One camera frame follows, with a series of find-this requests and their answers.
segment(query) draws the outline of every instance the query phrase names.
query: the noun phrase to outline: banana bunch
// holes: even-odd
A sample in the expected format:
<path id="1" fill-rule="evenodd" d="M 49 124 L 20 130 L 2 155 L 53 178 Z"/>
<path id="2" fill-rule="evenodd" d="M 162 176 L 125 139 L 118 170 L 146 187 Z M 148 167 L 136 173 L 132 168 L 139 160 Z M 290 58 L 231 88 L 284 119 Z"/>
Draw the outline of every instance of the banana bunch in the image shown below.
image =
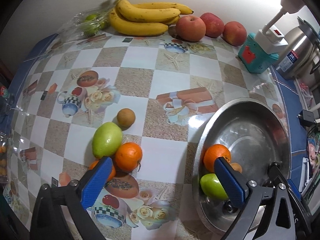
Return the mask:
<path id="1" fill-rule="evenodd" d="M 128 0 L 117 0 L 109 21 L 122 34 L 151 36 L 167 31 L 169 25 L 177 23 L 180 14 L 192 13 L 189 7 L 179 3 L 131 4 Z"/>

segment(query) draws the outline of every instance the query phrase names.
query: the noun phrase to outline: orange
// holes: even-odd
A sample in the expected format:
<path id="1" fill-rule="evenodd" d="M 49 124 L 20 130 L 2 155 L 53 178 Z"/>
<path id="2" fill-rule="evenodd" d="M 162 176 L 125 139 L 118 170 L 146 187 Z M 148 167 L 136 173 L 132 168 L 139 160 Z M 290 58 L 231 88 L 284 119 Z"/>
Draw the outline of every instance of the orange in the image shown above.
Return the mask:
<path id="1" fill-rule="evenodd" d="M 98 161 L 94 161 L 93 163 L 91 163 L 89 166 L 89 170 L 92 170 L 97 165 L 97 163 L 98 163 Z M 116 175 L 116 168 L 114 167 L 114 165 L 112 165 L 112 170 L 111 170 L 111 173 L 110 173 L 107 181 L 112 180 L 115 175 Z"/>
<path id="2" fill-rule="evenodd" d="M 127 142 L 121 145 L 116 154 L 116 165 L 123 171 L 131 172 L 138 165 L 142 159 L 142 149 L 134 142 Z"/>
<path id="3" fill-rule="evenodd" d="M 0 153 L 5 153 L 7 150 L 6 146 L 0 146 Z"/>
<path id="4" fill-rule="evenodd" d="M 235 170 L 242 173 L 242 167 L 239 163 L 230 163 L 230 166 Z"/>
<path id="5" fill-rule="evenodd" d="M 92 170 L 97 165 L 97 163 L 98 161 L 94 161 L 93 163 L 91 163 L 89 166 L 89 170 Z"/>
<path id="6" fill-rule="evenodd" d="M 231 162 L 231 154 L 227 147 L 222 144 L 210 146 L 203 157 L 205 168 L 214 173 L 214 161 L 219 157 L 224 157 L 228 162 Z"/>

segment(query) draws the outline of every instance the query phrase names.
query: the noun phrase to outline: printed gift box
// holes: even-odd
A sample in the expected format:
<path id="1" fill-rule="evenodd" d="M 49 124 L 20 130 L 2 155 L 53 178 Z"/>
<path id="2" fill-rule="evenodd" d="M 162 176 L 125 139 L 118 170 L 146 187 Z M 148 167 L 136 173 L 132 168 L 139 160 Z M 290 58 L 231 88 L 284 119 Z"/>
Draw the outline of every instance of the printed gift box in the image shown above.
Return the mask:
<path id="1" fill-rule="evenodd" d="M 24 91 L 23 91 L 23 96 L 28 95 L 31 96 L 35 93 L 36 87 L 38 84 L 38 80 L 34 81 L 30 86 L 28 86 Z"/>
<path id="2" fill-rule="evenodd" d="M 36 148 L 29 148 L 26 150 L 21 150 L 20 151 L 20 159 L 23 162 L 28 163 L 28 168 L 37 171 L 38 170 L 38 164 L 37 164 L 37 151 Z"/>
<path id="3" fill-rule="evenodd" d="M 189 116 L 214 113 L 218 110 L 217 104 L 205 87 L 161 94 L 156 100 L 166 111 L 169 124 L 185 126 L 186 118 Z"/>
<path id="4" fill-rule="evenodd" d="M 65 171 L 59 174 L 59 183 L 61 186 L 66 186 L 71 181 L 71 177 Z"/>

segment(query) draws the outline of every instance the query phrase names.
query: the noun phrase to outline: blue gripper pad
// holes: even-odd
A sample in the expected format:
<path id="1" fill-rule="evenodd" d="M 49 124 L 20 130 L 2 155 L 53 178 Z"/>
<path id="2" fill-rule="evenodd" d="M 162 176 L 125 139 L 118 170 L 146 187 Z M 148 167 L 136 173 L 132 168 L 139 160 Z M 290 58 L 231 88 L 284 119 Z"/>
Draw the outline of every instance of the blue gripper pad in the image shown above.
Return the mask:
<path id="1" fill-rule="evenodd" d="M 92 171 L 95 171 L 94 174 L 81 192 L 81 204 L 84 209 L 92 207 L 97 200 L 101 189 L 112 171 L 112 160 L 109 157 L 103 157 Z"/>
<path id="2" fill-rule="evenodd" d="M 214 162 L 214 172 L 227 193 L 232 206 L 235 208 L 242 208 L 246 198 L 245 191 L 220 158 L 216 159 Z"/>

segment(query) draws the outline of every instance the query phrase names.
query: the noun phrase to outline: table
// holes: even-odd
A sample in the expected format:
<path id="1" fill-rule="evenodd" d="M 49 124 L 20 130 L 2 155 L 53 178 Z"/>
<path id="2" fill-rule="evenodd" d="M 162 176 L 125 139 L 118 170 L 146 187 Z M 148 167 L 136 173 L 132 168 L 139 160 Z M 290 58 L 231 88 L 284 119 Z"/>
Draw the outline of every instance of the table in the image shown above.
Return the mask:
<path id="1" fill-rule="evenodd" d="M 105 214 L 97 211 L 102 197 L 110 195 L 105 189 L 88 213 L 102 234 L 113 240 L 211 239 L 213 233 L 199 220 L 192 199 L 191 171 L 197 142 L 218 108 L 243 97 L 257 99 L 277 111 L 289 132 L 281 85 L 273 70 L 249 73 L 236 56 L 238 48 L 221 38 L 186 43 L 168 33 L 128 37 L 110 29 L 96 39 L 58 41 L 56 38 L 36 56 L 12 117 L 8 150 L 11 183 L 4 195 L 21 222 L 30 228 L 43 183 L 60 186 L 83 176 L 95 160 L 91 149 L 95 130 L 114 121 L 120 109 L 130 108 L 136 121 L 123 131 L 123 141 L 136 142 L 143 150 L 140 171 L 128 176 L 133 187 L 137 182 L 139 193 L 133 198 L 116 196 L 117 209 L 102 207 L 113 216 L 117 211 L 117 222 L 107 221 Z M 95 71 L 98 82 L 82 84 L 81 91 L 75 91 L 87 71 Z M 77 236 L 68 211 L 64 211 Z"/>

